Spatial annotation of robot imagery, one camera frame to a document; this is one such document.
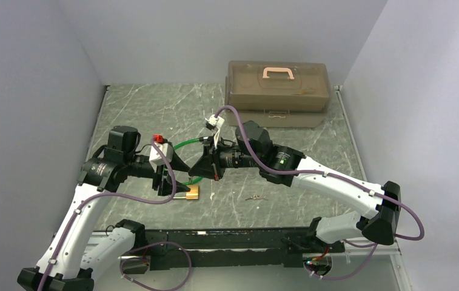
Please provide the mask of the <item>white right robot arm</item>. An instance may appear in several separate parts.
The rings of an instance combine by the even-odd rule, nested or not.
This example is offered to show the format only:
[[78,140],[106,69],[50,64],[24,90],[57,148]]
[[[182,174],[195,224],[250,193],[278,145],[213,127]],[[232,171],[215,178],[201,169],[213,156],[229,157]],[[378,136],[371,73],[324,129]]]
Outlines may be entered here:
[[350,213],[312,220],[306,243],[314,252],[361,236],[385,246],[394,243],[400,215],[397,183],[373,184],[334,171],[300,151],[274,144],[269,132],[254,121],[237,128],[235,137],[237,143],[232,145],[215,145],[209,137],[189,176],[218,181],[225,169],[256,167],[268,182],[313,190],[350,207]]

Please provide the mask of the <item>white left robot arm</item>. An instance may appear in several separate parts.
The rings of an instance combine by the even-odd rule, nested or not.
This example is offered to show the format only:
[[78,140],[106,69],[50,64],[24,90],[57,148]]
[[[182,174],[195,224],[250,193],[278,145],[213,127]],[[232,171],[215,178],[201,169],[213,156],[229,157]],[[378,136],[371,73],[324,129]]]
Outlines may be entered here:
[[144,224],[124,219],[92,250],[87,245],[95,224],[113,197],[122,197],[118,187],[132,176],[151,178],[153,189],[168,195],[189,188],[176,182],[174,170],[188,172],[189,166],[175,153],[170,142],[155,135],[150,155],[137,149],[141,134],[134,127],[118,125],[108,141],[81,167],[70,208],[35,267],[21,270],[17,283],[24,290],[93,290],[95,283],[122,254],[141,253],[148,240]]

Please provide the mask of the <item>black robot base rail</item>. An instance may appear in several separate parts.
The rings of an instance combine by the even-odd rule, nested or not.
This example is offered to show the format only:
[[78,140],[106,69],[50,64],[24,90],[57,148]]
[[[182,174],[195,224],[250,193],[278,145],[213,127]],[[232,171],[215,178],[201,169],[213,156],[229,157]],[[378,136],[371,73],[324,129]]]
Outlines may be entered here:
[[302,267],[305,261],[343,253],[341,242],[325,244],[308,227],[147,229],[123,256],[146,258],[151,270],[182,267]]

